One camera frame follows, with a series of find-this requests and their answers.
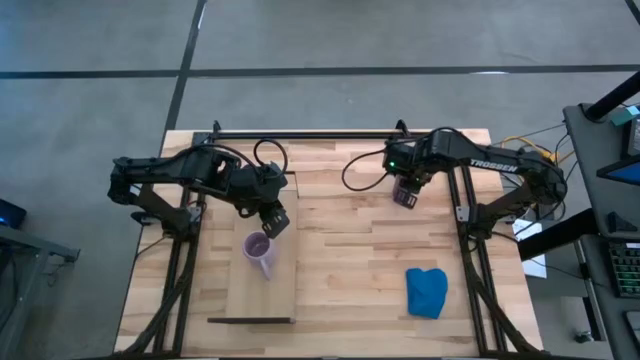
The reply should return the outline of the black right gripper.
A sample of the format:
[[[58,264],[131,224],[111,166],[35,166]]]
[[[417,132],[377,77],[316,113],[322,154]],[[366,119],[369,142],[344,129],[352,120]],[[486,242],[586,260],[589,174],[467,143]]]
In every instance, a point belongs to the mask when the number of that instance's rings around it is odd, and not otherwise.
[[[392,190],[393,201],[399,205],[405,203],[408,209],[415,207],[419,188],[430,183],[434,176],[426,170],[415,147],[407,143],[387,142],[385,144],[383,168],[395,177]]]

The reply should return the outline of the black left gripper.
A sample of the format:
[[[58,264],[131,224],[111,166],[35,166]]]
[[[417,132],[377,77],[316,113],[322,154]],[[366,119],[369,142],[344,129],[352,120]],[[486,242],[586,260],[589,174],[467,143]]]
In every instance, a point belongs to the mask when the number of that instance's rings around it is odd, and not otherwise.
[[[276,163],[263,164],[258,171],[246,165],[231,175],[230,198],[241,218],[259,213],[263,232],[275,239],[290,224],[278,199],[285,185],[286,178]]]

